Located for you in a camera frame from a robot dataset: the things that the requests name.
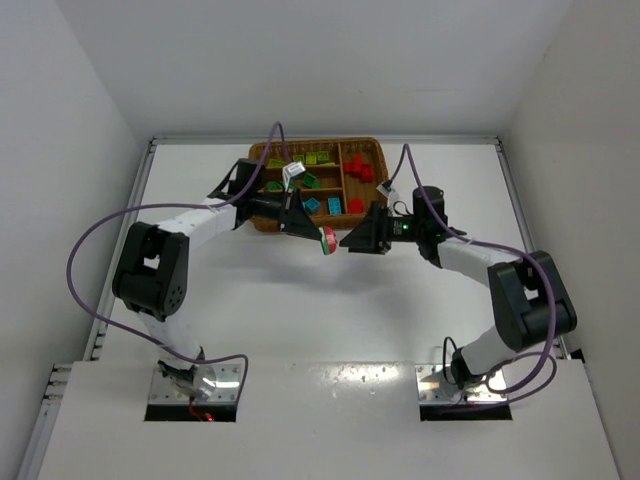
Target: wooden tray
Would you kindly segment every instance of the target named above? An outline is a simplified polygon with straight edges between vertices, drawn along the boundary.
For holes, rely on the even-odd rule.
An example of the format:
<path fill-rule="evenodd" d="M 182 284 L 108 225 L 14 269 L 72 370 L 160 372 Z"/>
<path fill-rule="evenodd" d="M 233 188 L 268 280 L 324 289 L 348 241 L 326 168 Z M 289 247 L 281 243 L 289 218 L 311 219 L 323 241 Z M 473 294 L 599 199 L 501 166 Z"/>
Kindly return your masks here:
<path fill-rule="evenodd" d="M 258 160 L 264 150 L 265 143 L 256 143 L 249 150 L 249 158 Z M 320 209 L 311 215 L 313 222 L 318 225 L 327 225 L 334 230 L 352 229 L 364 218 L 369 205 L 377 200 L 386 205 L 387 199 L 380 194 L 376 187 L 389 179 L 387 164 L 380 144 L 374 138 L 335 138 L 325 140 L 302 140 L 287 142 L 287 148 L 291 158 L 293 155 L 305 155 L 307 152 L 329 152 L 329 162 L 335 165 L 305 165 L 307 172 L 317 177 L 321 188 L 306 188 L 302 180 L 294 183 L 300 187 L 302 201 L 313 197 L 320 202 Z M 344 173 L 344 163 L 352 162 L 357 154 L 362 155 L 362 163 L 373 166 L 373 182 L 363 183 L 359 178 Z M 282 144 L 273 142 L 267 153 L 266 164 L 273 158 L 283 159 Z M 267 166 L 267 182 L 282 182 L 282 167 Z M 338 197 L 341 200 L 342 215 L 329 215 L 327 200 L 330 197 Z M 349 214 L 347 208 L 352 198 L 364 200 L 364 212 L 362 214 Z M 252 218 L 256 229 L 261 232 L 277 232 L 277 222 Z"/>

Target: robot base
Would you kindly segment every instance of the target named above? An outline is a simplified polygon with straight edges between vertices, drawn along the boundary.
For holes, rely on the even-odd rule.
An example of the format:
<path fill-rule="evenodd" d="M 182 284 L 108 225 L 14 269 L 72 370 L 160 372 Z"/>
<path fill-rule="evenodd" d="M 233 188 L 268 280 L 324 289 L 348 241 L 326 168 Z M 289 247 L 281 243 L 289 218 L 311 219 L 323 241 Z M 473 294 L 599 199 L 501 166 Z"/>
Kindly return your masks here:
<path fill-rule="evenodd" d="M 211 387 L 210 395 L 206 399 L 195 399 L 190 411 L 188 395 L 178 391 L 171 379 L 163 377 L 160 368 L 156 367 L 149 388 L 145 421 L 199 422 L 209 414 L 214 423 L 235 422 L 242 365 L 225 363 L 207 368 L 211 372 L 211 378 L 205 380 Z"/>
<path fill-rule="evenodd" d="M 489 392 L 483 383 L 459 390 L 445 380 L 441 364 L 416 365 L 416 382 L 422 421 L 511 420 L 511 410 L 504 395 Z M 491 386 L 505 388 L 502 371 L 493 376 Z"/>

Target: white wall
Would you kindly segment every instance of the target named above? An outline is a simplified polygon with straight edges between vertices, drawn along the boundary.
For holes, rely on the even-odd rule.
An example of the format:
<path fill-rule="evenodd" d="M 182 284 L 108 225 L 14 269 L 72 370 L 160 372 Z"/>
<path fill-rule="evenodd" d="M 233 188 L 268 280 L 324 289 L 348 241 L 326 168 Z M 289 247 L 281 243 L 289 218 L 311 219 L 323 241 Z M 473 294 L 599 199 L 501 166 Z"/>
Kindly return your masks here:
<path fill-rule="evenodd" d="M 141 147 L 53 0 L 0 3 L 0 478 L 14 478 L 54 362 L 81 358 L 90 322 L 65 284 L 92 221 L 126 204 Z M 78 280 L 96 304 L 117 225 Z"/>
<path fill-rule="evenodd" d="M 536 244 L 555 255 L 576 304 L 625 479 L 640 478 L 639 25 L 639 2 L 575 0 L 506 141 Z"/>
<path fill-rule="evenodd" d="M 58 0 L 141 135 L 495 133 L 570 0 Z"/>

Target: green block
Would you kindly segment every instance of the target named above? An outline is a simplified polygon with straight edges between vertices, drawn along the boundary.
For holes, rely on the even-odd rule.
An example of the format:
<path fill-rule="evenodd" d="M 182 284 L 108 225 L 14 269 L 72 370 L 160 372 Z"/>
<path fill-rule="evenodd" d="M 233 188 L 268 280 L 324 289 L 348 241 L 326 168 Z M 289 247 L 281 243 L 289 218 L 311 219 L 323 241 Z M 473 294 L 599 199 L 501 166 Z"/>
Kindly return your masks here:
<path fill-rule="evenodd" d="M 318 163 L 329 163 L 329 152 L 318 152 Z"/>
<path fill-rule="evenodd" d="M 316 185 L 316 176 L 309 172 L 305 173 L 304 178 L 302 179 L 302 184 L 305 187 L 314 188 L 313 186 Z"/>
<path fill-rule="evenodd" d="M 269 182 L 267 183 L 267 190 L 283 190 L 284 189 L 284 185 L 282 185 L 280 182 Z"/>
<path fill-rule="evenodd" d="M 286 162 L 281 158 L 270 158 L 267 163 L 267 168 L 282 168 L 286 165 Z"/>

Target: white panel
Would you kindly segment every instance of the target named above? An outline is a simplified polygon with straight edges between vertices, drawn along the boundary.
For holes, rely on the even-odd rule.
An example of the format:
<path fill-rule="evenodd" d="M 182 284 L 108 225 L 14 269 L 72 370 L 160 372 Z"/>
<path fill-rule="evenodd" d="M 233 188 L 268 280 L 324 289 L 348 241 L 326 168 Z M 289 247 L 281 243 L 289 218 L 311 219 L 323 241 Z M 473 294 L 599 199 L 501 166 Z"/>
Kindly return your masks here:
<path fill-rule="evenodd" d="M 410 364 L 264 360 L 237 423 L 176 424 L 142 421 L 152 358 L 74 365 L 41 480 L 617 478 L 578 361 L 513 421 L 421 423 Z"/>
<path fill-rule="evenodd" d="M 0 2 L 0 478 L 14 478 L 54 362 L 81 358 L 90 323 L 65 262 L 83 229 L 123 206 L 140 158 L 53 0 Z M 97 303 L 117 223 L 78 259 Z"/>
<path fill-rule="evenodd" d="M 159 146 L 143 203 L 197 202 L 248 149 Z M 383 144 L 390 170 L 400 150 Z M 452 225 L 522 246 L 493 145 L 415 144 L 413 152 L 423 180 L 444 190 Z M 396 187 L 411 203 L 408 165 Z M 145 211 L 139 218 L 156 222 L 176 213 Z M 386 256 L 338 249 L 325 257 L 317 242 L 259 234 L 249 223 L 193 252 L 181 313 L 192 318 L 208 356 L 318 361 L 437 361 L 445 335 L 463 345 L 493 325 L 486 287 L 433 267 L 415 245 L 396 244 Z M 141 327 L 122 302 L 112 316 Z M 154 347 L 109 329 L 101 361 L 135 358 L 147 348 Z"/>
<path fill-rule="evenodd" d="M 570 0 L 58 0 L 145 138 L 494 133 Z"/>
<path fill-rule="evenodd" d="M 511 124 L 507 154 L 556 260 L 622 476 L 640 478 L 640 3 L 574 2 Z"/>

